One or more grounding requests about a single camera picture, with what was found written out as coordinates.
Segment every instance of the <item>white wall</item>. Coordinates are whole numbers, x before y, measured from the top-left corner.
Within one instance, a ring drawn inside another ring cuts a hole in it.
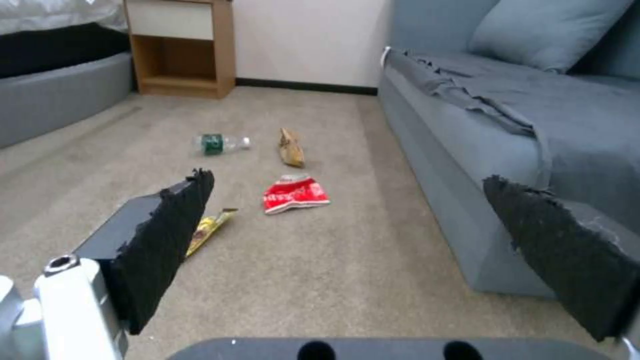
[[[239,78],[378,86],[392,0],[235,0]]]

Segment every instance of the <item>yellow snack wrapper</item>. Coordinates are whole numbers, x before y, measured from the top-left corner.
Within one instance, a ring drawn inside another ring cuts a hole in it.
[[[213,235],[215,230],[218,230],[222,224],[224,224],[227,220],[232,218],[235,213],[237,213],[238,209],[222,209],[220,214],[216,217],[205,217],[202,218],[196,232],[193,233],[193,237],[191,238],[191,243],[189,244],[189,248],[187,249],[187,258],[190,257],[194,252],[196,252],[210,237]]]

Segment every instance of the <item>blue pillow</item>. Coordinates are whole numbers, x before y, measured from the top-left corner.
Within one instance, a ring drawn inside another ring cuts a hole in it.
[[[474,54],[545,71],[574,66],[634,0],[500,0],[469,43]]]

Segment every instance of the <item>red snack wrapper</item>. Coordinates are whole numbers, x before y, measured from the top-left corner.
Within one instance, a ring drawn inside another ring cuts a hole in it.
[[[309,175],[284,175],[262,198],[267,215],[281,213],[291,208],[313,208],[331,203],[329,196]]]

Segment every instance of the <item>plastic water bottle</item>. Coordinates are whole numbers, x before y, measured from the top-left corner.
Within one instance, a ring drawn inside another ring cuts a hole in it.
[[[244,136],[236,138],[222,134],[202,134],[195,137],[193,145],[198,152],[205,155],[220,155],[223,152],[233,152],[239,149],[249,149],[251,140]]]

